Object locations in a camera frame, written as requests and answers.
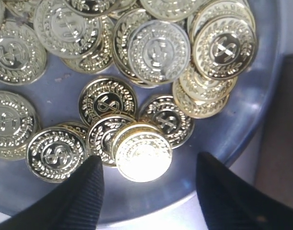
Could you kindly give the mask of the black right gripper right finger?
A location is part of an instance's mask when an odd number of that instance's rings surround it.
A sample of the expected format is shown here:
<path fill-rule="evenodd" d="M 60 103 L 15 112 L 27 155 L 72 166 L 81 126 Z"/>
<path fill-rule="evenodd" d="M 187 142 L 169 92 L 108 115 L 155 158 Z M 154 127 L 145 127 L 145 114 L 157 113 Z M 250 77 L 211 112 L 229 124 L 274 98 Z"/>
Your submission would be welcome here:
<path fill-rule="evenodd" d="M 208 152 L 197 155 L 196 192 L 210 230 L 293 230 L 293 209 L 268 197 Z"/>

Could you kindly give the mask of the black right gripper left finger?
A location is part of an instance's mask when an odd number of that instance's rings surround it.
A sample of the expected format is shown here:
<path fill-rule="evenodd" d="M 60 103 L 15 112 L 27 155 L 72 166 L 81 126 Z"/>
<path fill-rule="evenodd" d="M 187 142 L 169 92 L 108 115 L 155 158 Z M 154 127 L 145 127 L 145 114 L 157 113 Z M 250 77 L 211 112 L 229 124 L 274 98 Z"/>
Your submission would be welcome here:
<path fill-rule="evenodd" d="M 103 197 L 102 162 L 90 156 L 49 194 L 0 223 L 0 230 L 94 230 Z"/>

